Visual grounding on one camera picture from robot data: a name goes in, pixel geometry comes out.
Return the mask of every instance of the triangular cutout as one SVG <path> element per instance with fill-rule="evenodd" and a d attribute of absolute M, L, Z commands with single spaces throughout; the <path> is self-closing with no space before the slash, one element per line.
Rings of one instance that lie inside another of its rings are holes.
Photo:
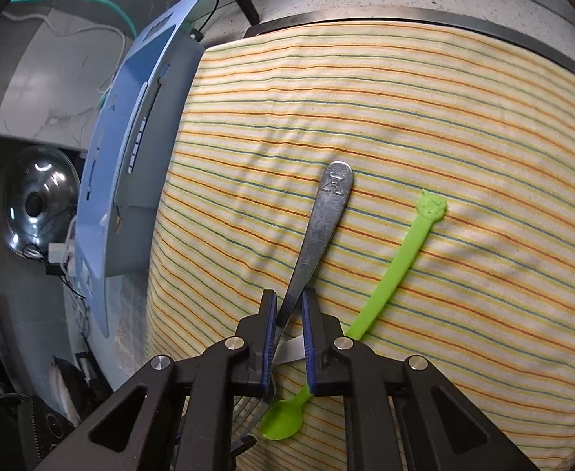
<path fill-rule="evenodd" d="M 487 443 L 486 433 L 444 390 L 434 387 L 431 390 L 431 395 L 436 403 L 453 453 L 460 455 Z"/>
<path fill-rule="evenodd" d="M 144 404 L 146 388 L 135 388 L 126 399 L 89 433 L 91 442 L 122 453 Z"/>

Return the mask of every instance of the pot lid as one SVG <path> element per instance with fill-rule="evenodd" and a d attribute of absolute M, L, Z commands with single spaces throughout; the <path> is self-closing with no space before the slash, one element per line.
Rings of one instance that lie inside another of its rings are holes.
<path fill-rule="evenodd" d="M 0 180 L 0 232 L 15 253 L 41 258 L 63 242 L 76 213 L 80 182 L 59 149 L 33 146 L 6 165 Z"/>

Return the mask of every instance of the metal fork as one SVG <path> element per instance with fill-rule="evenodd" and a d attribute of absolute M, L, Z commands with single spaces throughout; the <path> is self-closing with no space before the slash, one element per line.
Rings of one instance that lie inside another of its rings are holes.
<path fill-rule="evenodd" d="M 296 260 L 292 278 L 287 286 L 283 303 L 279 309 L 276 320 L 276 330 L 274 337 L 274 352 L 285 331 L 292 313 L 296 310 L 302 291 L 307 286 L 308 281 L 313 275 L 318 262 L 322 257 L 324 250 L 329 243 L 333 231 L 338 226 L 346 201 L 351 194 L 352 189 L 352 170 L 343 161 L 334 161 L 324 170 L 318 192 L 311 209 L 309 223 L 305 231 L 305 237 L 302 240 L 301 251 Z M 264 400 L 263 405 L 255 416 L 246 425 L 238 440 L 233 443 L 233 447 L 241 442 L 241 439 L 248 435 L 255 425 L 261 420 L 267 409 L 274 400 L 276 388 L 274 387 L 274 375 L 272 376 L 273 396 L 271 399 Z M 232 433 L 235 434 L 254 411 L 255 407 L 261 402 L 260 399 L 247 399 L 241 402 L 237 410 L 233 413 Z"/>

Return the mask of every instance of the striped fabric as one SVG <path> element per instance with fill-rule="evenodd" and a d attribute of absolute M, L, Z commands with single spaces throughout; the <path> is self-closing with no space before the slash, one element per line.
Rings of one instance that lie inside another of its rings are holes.
<path fill-rule="evenodd" d="M 320 174 L 354 189 L 314 286 L 347 327 L 420 189 L 448 202 L 364 341 L 431 359 L 541 469 L 575 460 L 575 76 L 458 29 L 313 24 L 207 50 L 155 225 L 147 357 L 231 335 L 285 292 Z M 299 324 L 290 329 L 301 331 Z M 277 369 L 279 396 L 305 384 Z M 346 469 L 341 399 L 241 470 Z"/>

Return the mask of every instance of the green spoon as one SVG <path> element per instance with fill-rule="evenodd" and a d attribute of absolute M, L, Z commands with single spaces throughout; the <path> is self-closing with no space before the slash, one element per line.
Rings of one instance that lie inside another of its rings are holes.
<path fill-rule="evenodd" d="M 431 195 L 426 190 L 422 190 L 416 209 L 414 223 L 374 292 L 361 309 L 357 319 L 346 331 L 346 336 L 360 340 L 368 331 L 414 262 L 431 230 L 431 225 L 444 216 L 446 201 L 440 196 Z M 281 400 L 272 404 L 261 419 L 260 431 L 263 437 L 277 441 L 296 434 L 302 425 L 302 410 L 312 396 L 308 386 L 305 385 L 291 400 Z"/>

